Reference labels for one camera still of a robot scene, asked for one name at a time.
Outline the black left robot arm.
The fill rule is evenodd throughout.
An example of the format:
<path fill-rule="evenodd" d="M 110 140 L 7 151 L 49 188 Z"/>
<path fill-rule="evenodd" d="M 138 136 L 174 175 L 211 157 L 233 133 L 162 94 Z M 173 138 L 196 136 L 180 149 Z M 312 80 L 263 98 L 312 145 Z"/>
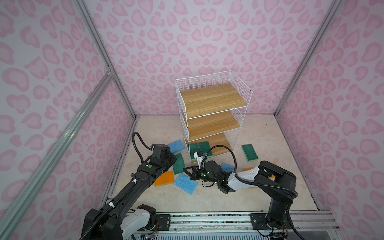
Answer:
<path fill-rule="evenodd" d="M 146 159 L 138 150 L 135 137 L 139 137 L 145 148 L 152 151 Z M 138 132 L 132 134 L 132 144 L 141 164 L 131 174 L 132 179 L 109 203 L 101 209 L 91 209 L 85 217 L 81 240 L 123 240 L 130 235 L 122 229 L 123 220 L 138 198 L 176 162 L 176 156 L 169 146 L 152 144 L 147 146 Z"/>

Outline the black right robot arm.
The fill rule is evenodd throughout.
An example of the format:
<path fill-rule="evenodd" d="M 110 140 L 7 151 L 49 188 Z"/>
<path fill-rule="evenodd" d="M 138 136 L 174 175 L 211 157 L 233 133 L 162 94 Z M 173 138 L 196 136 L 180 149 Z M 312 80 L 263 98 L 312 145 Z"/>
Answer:
<path fill-rule="evenodd" d="M 215 161 L 208 161 L 208 154 L 215 148 L 224 148 L 232 155 L 234 160 L 232 172 L 224 171 Z M 258 187 L 271 197 L 269 210 L 263 221 L 271 231 L 267 235 L 259 233 L 262 237 L 271 238 L 274 230 L 282 229 L 285 240 L 288 237 L 288 225 L 300 239 L 303 239 L 303 236 L 295 229 L 289 213 L 294 199 L 298 197 L 295 174 L 268 161 L 261 161 L 258 168 L 237 173 L 236 156 L 230 148 L 224 145 L 211 147 L 205 155 L 200 156 L 198 153 L 194 153 L 194 155 L 198 165 L 183 168 L 183 172 L 191 180 L 202 180 L 217 185 L 224 194 Z"/>

